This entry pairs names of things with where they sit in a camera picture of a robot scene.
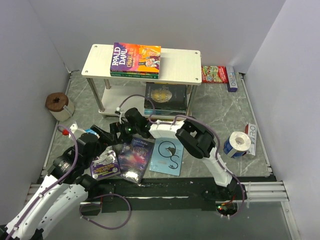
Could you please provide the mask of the purple comic paperback book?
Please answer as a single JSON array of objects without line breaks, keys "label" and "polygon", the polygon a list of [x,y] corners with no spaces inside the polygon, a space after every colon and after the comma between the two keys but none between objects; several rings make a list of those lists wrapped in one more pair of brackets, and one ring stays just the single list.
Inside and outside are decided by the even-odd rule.
[{"label": "purple comic paperback book", "polygon": [[97,180],[103,180],[121,173],[118,158],[113,146],[108,146],[90,165],[90,174]]}]

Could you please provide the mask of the green Treehouse book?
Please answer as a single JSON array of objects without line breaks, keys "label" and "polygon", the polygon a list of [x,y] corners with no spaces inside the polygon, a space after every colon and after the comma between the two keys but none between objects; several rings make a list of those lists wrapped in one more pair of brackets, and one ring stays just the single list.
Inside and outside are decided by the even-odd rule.
[{"label": "green Treehouse book", "polygon": [[112,77],[125,77],[125,78],[142,78],[142,79],[158,79],[158,74],[149,73],[129,73],[129,72],[110,72]]}]

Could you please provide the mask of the Roald Dahl Charlie book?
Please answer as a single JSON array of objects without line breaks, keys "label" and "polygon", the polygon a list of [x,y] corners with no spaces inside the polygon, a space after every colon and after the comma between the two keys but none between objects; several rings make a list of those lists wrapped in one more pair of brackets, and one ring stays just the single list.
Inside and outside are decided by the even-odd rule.
[{"label": "Roald Dahl Charlie book", "polygon": [[160,73],[162,47],[115,42],[111,56],[110,71],[123,73]]}]

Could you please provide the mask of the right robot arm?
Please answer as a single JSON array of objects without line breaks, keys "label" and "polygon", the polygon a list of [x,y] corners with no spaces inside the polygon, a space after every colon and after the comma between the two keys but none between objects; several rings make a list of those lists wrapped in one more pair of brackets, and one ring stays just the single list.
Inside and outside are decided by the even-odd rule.
[{"label": "right robot arm", "polygon": [[133,135],[145,139],[177,140],[191,156],[207,165],[221,201],[234,196],[242,201],[247,199],[245,186],[227,168],[219,154],[221,141],[217,134],[196,118],[177,115],[173,121],[153,120],[151,116],[142,116],[134,107],[127,110],[124,117],[111,123],[109,129],[119,143],[128,142]]}]

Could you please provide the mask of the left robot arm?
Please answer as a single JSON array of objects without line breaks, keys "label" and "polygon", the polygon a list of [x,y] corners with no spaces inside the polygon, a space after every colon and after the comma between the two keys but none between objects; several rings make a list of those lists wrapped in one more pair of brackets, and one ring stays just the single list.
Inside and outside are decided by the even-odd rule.
[{"label": "left robot arm", "polygon": [[107,147],[117,143],[116,134],[96,125],[89,131],[78,131],[60,124],[57,130],[69,135],[74,145],[54,160],[42,184],[17,216],[1,225],[2,240],[43,240],[50,227],[74,205],[98,197],[98,181],[84,171]]}]

